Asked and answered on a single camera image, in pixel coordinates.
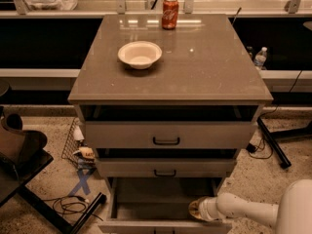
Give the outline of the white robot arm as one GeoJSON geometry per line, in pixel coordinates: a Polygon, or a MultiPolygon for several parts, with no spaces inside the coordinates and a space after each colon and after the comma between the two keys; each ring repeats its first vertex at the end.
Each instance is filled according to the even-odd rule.
{"type": "Polygon", "coordinates": [[[278,205],[250,202],[232,193],[221,193],[191,202],[188,210],[204,221],[245,217],[272,228],[275,234],[312,234],[312,180],[293,182],[278,205]]]}

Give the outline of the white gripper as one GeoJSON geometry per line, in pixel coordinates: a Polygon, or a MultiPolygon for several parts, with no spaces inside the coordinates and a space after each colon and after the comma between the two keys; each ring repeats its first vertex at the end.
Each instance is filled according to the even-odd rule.
{"type": "Polygon", "coordinates": [[[188,206],[188,211],[193,217],[206,221],[225,219],[225,215],[217,208],[216,197],[203,197],[192,201],[188,206]]]}

